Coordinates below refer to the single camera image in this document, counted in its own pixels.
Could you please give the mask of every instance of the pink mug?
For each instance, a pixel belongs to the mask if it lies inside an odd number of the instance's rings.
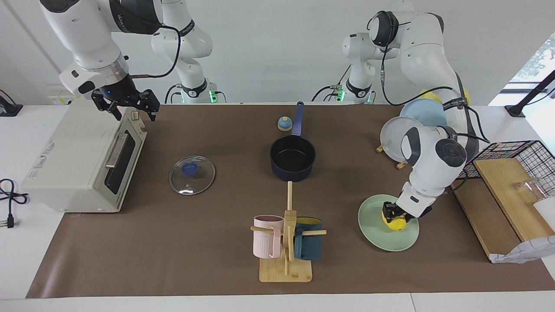
[[[281,256],[281,231],[283,230],[283,217],[278,215],[257,215],[254,217],[254,226],[273,229],[274,233],[254,231],[253,254],[262,259],[274,259]]]

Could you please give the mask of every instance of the blue mug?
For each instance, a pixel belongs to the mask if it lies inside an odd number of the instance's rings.
[[[322,254],[322,235],[303,236],[304,231],[322,229],[322,220],[313,217],[298,217],[295,227],[294,254],[295,258],[314,261]]]

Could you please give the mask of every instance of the blue pot handle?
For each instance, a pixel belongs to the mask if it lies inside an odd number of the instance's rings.
[[[305,103],[297,102],[297,111],[295,112],[295,123],[293,124],[292,135],[301,135],[302,130],[302,113],[305,109]]]

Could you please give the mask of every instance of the wooden board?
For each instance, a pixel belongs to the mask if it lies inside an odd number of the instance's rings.
[[[531,192],[519,186],[530,176],[517,159],[477,160],[475,165],[521,240],[555,235],[534,208]]]
[[[452,187],[460,182],[455,181]],[[521,243],[482,179],[466,181],[455,195],[488,257],[505,255]]]
[[[277,259],[260,259],[259,280],[263,283],[310,282],[312,280],[311,262],[300,259],[289,262],[289,275],[286,275],[286,256],[282,253]]]

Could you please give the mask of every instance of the blue mug handle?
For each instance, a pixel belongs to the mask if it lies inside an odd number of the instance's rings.
[[[291,131],[292,135],[301,135],[302,130],[302,113],[305,108],[305,103],[297,102],[297,110],[295,112],[295,123],[293,124],[293,130]]]
[[[304,230],[297,230],[295,232],[295,244],[293,248],[293,253],[295,258],[301,259],[302,256],[302,233]]]

